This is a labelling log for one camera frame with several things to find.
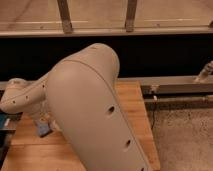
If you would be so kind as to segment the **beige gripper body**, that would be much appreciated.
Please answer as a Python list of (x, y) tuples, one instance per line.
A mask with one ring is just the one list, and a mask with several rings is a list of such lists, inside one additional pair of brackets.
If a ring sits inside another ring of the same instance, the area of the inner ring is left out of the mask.
[(51, 114), (47, 101), (44, 100), (40, 103), (37, 103), (34, 108), (35, 111), (32, 114), (33, 121), (47, 122), (52, 129), (54, 125), (54, 118)]

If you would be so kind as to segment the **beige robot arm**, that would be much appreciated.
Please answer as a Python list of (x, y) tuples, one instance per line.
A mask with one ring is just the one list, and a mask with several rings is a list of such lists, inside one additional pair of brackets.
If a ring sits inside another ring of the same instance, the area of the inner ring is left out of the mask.
[(33, 83), (9, 80), (0, 110), (16, 114), (45, 101), (86, 171), (153, 171), (117, 97), (119, 69), (110, 46), (91, 44)]

